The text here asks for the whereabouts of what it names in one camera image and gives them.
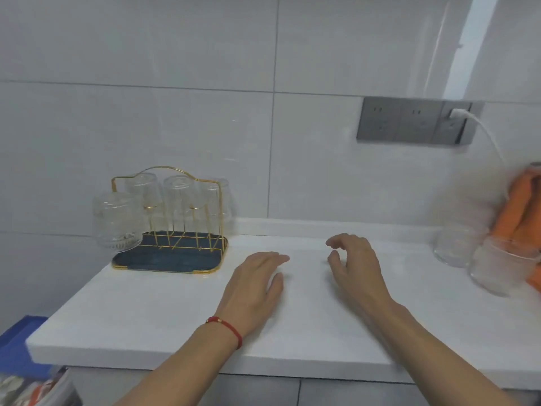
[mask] red string bracelet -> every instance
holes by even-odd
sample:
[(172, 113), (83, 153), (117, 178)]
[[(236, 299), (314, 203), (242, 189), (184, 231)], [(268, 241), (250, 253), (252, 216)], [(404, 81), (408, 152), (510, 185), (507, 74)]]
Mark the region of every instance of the red string bracelet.
[(223, 326), (229, 328), (235, 334), (235, 336), (237, 336), (237, 339), (239, 340), (239, 345), (237, 346), (237, 349), (240, 349), (240, 347), (242, 346), (242, 336), (240, 336), (240, 333), (237, 332), (237, 329), (235, 329), (231, 323), (224, 321), (218, 316), (211, 316), (207, 319), (205, 323), (210, 322), (218, 322), (221, 323)]

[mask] hand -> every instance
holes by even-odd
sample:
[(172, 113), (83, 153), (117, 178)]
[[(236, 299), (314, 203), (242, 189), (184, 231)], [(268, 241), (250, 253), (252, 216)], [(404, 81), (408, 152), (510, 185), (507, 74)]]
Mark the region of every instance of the hand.
[(340, 234), (329, 238), (326, 244), (334, 250), (341, 248), (347, 252), (345, 267), (337, 251), (332, 251), (327, 260), (336, 283), (349, 299), (369, 314), (378, 307), (394, 303), (383, 280), (378, 258), (366, 238)]
[(260, 327), (274, 311), (283, 290), (283, 275), (273, 272), (287, 262), (287, 255), (258, 252), (250, 255), (235, 269), (227, 283), (215, 316), (229, 322), (244, 338)]

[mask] forearm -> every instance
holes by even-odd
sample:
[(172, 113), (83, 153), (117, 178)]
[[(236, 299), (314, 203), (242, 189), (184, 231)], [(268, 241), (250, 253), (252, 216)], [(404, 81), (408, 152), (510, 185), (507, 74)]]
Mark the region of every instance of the forearm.
[(194, 406), (235, 351), (236, 337), (223, 325), (200, 326), (184, 345), (116, 406)]
[(481, 372), (436, 339), (401, 305), (370, 317), (432, 406), (516, 406)]

